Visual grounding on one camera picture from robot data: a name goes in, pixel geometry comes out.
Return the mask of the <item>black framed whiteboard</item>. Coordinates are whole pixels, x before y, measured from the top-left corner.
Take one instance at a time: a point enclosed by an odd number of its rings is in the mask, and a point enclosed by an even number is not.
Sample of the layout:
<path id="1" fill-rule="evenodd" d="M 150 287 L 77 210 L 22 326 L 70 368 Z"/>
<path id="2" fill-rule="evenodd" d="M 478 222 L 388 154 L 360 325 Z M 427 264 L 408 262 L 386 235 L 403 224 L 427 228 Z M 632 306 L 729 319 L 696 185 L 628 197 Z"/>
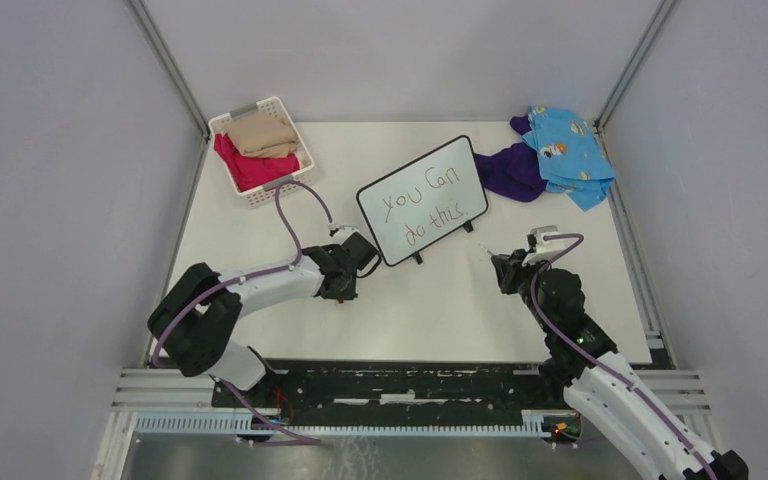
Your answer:
<path id="1" fill-rule="evenodd" d="M 457 136 L 360 188 L 356 201 L 382 262 L 394 267 L 484 215 L 471 139 Z"/>

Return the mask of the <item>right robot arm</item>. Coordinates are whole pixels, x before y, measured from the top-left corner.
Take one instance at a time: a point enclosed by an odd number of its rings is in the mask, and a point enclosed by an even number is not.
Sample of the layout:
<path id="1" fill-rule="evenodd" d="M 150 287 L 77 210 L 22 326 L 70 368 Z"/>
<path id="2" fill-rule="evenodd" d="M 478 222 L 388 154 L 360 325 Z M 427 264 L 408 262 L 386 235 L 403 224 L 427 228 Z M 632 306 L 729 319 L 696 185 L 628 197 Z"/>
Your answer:
<path id="1" fill-rule="evenodd" d="M 580 277 L 524 250 L 490 257 L 500 291 L 521 298 L 545 334 L 540 400 L 584 415 L 644 479 L 746 479 L 733 450 L 695 434 L 645 385 L 586 312 Z"/>

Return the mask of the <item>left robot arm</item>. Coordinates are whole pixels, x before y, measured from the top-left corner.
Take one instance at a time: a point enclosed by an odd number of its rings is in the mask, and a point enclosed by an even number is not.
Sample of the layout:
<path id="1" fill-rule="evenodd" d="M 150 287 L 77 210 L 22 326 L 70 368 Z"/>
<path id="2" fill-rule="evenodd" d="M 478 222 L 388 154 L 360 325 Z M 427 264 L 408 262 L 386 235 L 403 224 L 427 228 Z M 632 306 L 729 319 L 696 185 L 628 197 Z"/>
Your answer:
<path id="1" fill-rule="evenodd" d="M 190 266 L 147 320 L 160 349 L 154 364 L 185 377 L 208 374 L 236 387 L 250 407 L 266 405 L 274 394 L 268 363 L 251 346 L 233 340 L 247 315 L 285 302 L 320 298 L 338 303 L 357 297 L 357 282 L 382 258 L 355 229 L 338 229 L 336 242 L 301 249 L 284 262 L 250 271 L 215 271 Z"/>

